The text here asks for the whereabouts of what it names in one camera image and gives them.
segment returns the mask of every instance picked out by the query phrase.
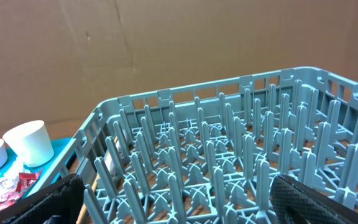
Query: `brown cardboard wall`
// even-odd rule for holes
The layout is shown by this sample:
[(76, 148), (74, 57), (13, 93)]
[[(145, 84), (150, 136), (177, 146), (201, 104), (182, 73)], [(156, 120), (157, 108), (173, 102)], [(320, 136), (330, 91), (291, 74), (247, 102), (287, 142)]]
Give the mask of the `brown cardboard wall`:
[(301, 65), (358, 77), (358, 1), (0, 0), (0, 130)]

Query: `plastic crate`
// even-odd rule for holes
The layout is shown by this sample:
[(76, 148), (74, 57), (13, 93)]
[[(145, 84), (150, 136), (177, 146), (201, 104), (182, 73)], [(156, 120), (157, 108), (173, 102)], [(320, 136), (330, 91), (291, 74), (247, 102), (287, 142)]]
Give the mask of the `plastic crate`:
[[(269, 85), (273, 79), (279, 83)], [(255, 89), (257, 82), (261, 89)], [(238, 92), (220, 93), (224, 85)], [(213, 96), (200, 99), (206, 88)], [(173, 101), (184, 92), (194, 100)], [(155, 97), (158, 106), (149, 106)], [(135, 109), (137, 100), (146, 106)], [(80, 160), (76, 172), (86, 184), (96, 171), (101, 177), (96, 194), (89, 185), (85, 190), (95, 223), (121, 223), (128, 215), (136, 223), (276, 223), (269, 189), (277, 174), (354, 208), (358, 83), (298, 67), (112, 98), (94, 109), (33, 191), (68, 175), (64, 161), (73, 151)], [(107, 151), (114, 178), (98, 158)], [(157, 180), (150, 185), (153, 176)], [(120, 180), (123, 189), (117, 190)], [(190, 208), (184, 200), (191, 200)], [(200, 205), (208, 214), (192, 214)], [(154, 220), (163, 212), (163, 220)]]

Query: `wooden table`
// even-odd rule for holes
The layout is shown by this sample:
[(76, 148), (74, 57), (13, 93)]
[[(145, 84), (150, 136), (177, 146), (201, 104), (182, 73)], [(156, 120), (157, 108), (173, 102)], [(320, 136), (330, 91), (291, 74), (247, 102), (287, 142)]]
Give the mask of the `wooden table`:
[[(48, 132), (51, 135), (51, 139), (73, 136), (75, 131), (81, 126), (81, 124), (82, 124), (82, 122), (84, 120), (85, 120), (85, 118), (81, 118), (81, 119), (74, 119), (74, 120), (71, 120), (71, 121), (63, 121), (63, 122), (60, 122), (60, 123), (48, 124), (47, 129), (48, 129)], [(306, 147), (311, 147), (312, 145), (313, 145), (312, 142), (307, 142), (305, 144)], [(270, 165), (272, 167), (277, 167), (277, 163), (274, 163), (274, 162), (271, 162)], [(73, 165), (70, 167), (70, 169), (69, 169), (70, 173), (73, 173), (77, 166), (78, 166), (78, 161), (76, 160), (73, 163)], [(155, 177), (149, 178), (149, 182), (150, 182), (151, 185), (153, 185), (155, 183)], [(119, 183), (119, 185), (117, 187), (118, 187), (119, 190), (121, 190), (122, 189), (122, 183)], [(191, 202), (191, 200), (185, 200), (185, 208), (186, 209), (189, 209), (191, 207), (190, 202)], [(205, 213), (209, 213), (209, 210), (205, 209), (203, 207), (197, 208), (193, 212), (193, 214), (198, 214), (198, 215), (199, 214), (205, 214)], [(156, 220), (163, 220), (163, 219), (166, 218), (166, 216), (167, 216), (166, 213), (160, 214), (156, 218)], [(86, 223), (92, 223), (89, 217), (86, 218)], [(132, 218), (126, 219), (126, 223), (133, 223), (133, 219)]]

